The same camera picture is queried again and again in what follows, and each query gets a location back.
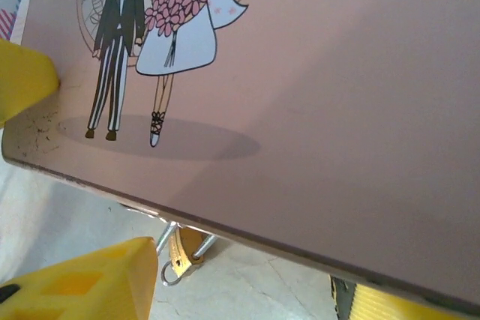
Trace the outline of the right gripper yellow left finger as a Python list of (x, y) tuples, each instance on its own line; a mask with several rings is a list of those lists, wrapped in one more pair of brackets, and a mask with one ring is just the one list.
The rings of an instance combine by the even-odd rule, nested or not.
[(0, 320), (149, 320), (158, 255), (138, 237), (0, 284)]

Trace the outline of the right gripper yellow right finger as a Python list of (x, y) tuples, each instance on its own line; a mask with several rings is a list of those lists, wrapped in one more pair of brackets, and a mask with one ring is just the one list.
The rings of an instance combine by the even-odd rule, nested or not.
[(339, 277), (329, 280), (337, 320), (480, 320), (480, 307), (407, 299)]

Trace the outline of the small brass key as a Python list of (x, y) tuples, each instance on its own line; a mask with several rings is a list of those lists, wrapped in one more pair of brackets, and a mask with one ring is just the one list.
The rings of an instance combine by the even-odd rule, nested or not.
[(188, 257), (171, 258), (170, 261), (172, 263), (172, 269), (178, 278), (183, 277), (184, 274), (188, 271), (189, 267), (191, 266), (191, 262)]

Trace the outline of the brass padlock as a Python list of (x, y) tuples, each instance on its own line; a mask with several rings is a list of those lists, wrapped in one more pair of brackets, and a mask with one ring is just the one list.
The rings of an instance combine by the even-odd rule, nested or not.
[[(165, 286), (174, 286), (187, 276), (195, 267), (205, 261), (205, 255), (215, 244), (218, 236), (184, 226), (177, 222), (168, 222), (157, 240), (156, 251), (160, 256), (164, 249), (168, 249), (169, 257), (160, 270), (160, 278)], [(191, 263), (183, 277), (178, 278), (173, 271), (171, 258), (188, 257)]]

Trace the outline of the pink tin box with couple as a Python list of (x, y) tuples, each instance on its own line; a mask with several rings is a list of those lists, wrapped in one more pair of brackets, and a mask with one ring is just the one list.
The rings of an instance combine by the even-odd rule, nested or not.
[(30, 0), (12, 164), (480, 318), (480, 0)]

